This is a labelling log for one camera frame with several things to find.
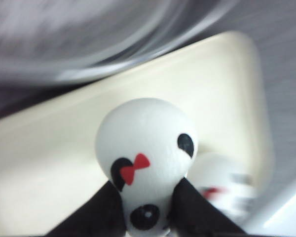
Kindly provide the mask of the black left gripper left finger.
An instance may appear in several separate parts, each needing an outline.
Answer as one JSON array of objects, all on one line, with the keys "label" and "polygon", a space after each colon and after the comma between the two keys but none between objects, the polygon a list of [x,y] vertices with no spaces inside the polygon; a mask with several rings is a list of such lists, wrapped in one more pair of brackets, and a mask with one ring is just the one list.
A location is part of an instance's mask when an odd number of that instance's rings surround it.
[{"label": "black left gripper left finger", "polygon": [[47,237],[123,237],[126,234],[120,194],[107,181],[96,194],[49,231]]}]

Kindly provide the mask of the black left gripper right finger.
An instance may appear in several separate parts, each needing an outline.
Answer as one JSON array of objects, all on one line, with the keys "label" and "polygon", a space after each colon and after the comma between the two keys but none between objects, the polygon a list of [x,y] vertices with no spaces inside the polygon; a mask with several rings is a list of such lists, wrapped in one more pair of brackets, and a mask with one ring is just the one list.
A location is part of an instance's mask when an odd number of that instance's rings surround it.
[{"label": "black left gripper right finger", "polygon": [[248,234],[211,205],[183,178],[174,188],[170,228],[179,237],[246,237]]}]

